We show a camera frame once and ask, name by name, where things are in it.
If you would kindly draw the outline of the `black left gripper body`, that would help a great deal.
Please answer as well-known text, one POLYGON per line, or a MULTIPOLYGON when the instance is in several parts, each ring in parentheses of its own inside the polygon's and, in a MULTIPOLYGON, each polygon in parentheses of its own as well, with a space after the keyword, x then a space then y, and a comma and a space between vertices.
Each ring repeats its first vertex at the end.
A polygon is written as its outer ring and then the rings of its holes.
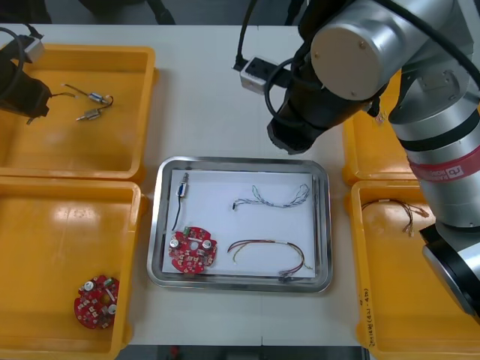
POLYGON ((50 89, 43 82, 22 73, 12 91, 1 100, 1 110, 31 119, 45 117, 51 97, 50 89))

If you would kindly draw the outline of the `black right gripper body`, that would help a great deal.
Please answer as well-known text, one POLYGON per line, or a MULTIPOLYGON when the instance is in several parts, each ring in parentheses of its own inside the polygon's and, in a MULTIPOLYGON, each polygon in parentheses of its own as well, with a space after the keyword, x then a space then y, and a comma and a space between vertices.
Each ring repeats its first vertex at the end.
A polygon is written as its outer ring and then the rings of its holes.
POLYGON ((324 118, 305 118, 295 113, 280 114, 267 125, 271 142, 289 155, 305 153, 327 131, 324 118))

